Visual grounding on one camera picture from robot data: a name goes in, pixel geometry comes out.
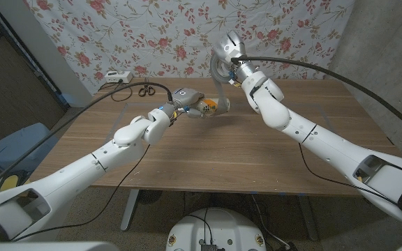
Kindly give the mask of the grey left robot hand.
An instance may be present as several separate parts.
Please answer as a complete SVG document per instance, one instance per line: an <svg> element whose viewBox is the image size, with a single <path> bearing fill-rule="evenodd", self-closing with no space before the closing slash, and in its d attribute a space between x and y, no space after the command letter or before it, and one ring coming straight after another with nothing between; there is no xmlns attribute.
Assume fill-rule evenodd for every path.
<svg viewBox="0 0 402 251"><path fill-rule="evenodd" d="M183 112L191 119L200 119L203 113L197 109L204 94L190 88L180 88L172 93L172 100L178 112Z"/></svg>

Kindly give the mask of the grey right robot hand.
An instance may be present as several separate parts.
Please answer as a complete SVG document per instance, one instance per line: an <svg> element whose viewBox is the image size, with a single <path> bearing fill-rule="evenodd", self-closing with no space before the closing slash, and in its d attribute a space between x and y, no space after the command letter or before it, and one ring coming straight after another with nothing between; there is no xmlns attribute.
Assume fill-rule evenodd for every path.
<svg viewBox="0 0 402 251"><path fill-rule="evenodd" d="M234 64L232 58L246 56L244 41L236 31L227 32L214 44L213 50L218 60L227 67Z"/></svg>

